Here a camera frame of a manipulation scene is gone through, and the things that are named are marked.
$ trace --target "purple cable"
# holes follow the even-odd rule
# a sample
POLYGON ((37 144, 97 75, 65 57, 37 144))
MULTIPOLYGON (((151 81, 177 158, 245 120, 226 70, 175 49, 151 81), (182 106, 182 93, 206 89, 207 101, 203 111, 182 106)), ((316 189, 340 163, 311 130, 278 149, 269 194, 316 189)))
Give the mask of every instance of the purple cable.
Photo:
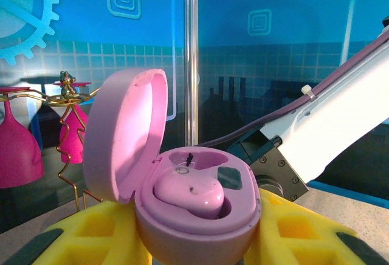
MULTIPOLYGON (((336 71, 334 71, 331 75, 326 77, 321 83, 319 83, 316 87, 312 89, 312 92, 315 96, 318 96, 321 92, 323 92, 326 88, 332 85, 337 79, 345 75, 351 68, 364 60, 369 54, 375 51, 378 47, 383 45, 389 40, 389 31, 383 33, 380 37, 375 39, 372 43, 366 45, 360 52, 355 54, 348 61, 343 63, 336 71)), ((242 134, 248 132, 250 129, 262 126, 267 122, 273 121, 281 116, 284 116, 287 113, 292 112, 293 110, 299 108, 310 100, 308 95, 303 95, 300 98, 294 100, 292 103, 269 113, 261 118, 254 120, 242 128, 231 132, 230 134, 220 137, 218 139, 211 140, 209 142, 200 143, 197 146, 214 146, 219 145, 220 143, 227 142, 229 140, 234 139, 235 137, 241 136, 242 134)))

